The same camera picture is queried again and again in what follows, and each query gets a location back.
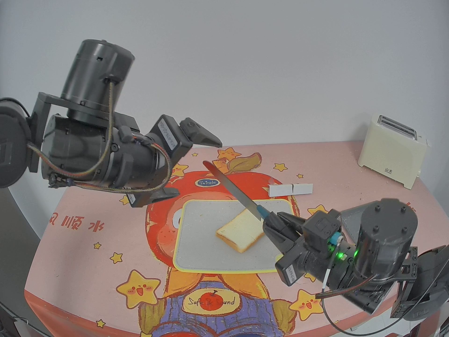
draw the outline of cream toaster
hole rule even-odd
[[[427,140],[413,128],[384,115],[371,120],[358,160],[411,189],[421,173]]]

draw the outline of table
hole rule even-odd
[[[361,148],[361,142],[338,142],[193,149],[168,184],[181,195],[141,209],[132,209],[123,194],[70,187],[37,249],[26,300],[55,337],[331,336],[336,331],[313,300],[321,283],[312,276],[289,288],[277,273],[180,272],[172,256],[186,201],[233,199],[203,160],[214,160],[252,199],[268,199],[268,184],[313,183],[312,194],[283,197],[305,218],[318,209],[398,198],[418,215],[418,253],[445,244],[448,218],[424,184],[417,179],[408,190],[359,167]],[[395,293],[376,315],[392,306]],[[202,303],[205,298],[212,302]],[[342,297],[329,299],[326,308],[343,329],[370,318]]]

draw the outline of bread slice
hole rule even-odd
[[[263,221],[259,221],[251,212],[244,209],[215,234],[234,250],[243,253],[263,236],[262,225]]]

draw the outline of cutting board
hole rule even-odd
[[[269,211],[293,213],[285,199],[256,201]],[[182,272],[245,274],[276,272],[279,250],[262,236],[244,253],[239,253],[216,237],[215,231],[231,221],[244,206],[235,200],[190,200],[183,206],[173,256]]]

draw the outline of knife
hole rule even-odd
[[[220,181],[223,186],[237,199],[240,203],[245,206],[245,208],[256,216],[260,221],[262,218],[266,218],[270,215],[265,207],[256,204],[252,199],[250,199],[241,189],[239,189],[235,184],[228,179],[217,167],[209,161],[203,161],[203,165],[208,169],[218,181]]]

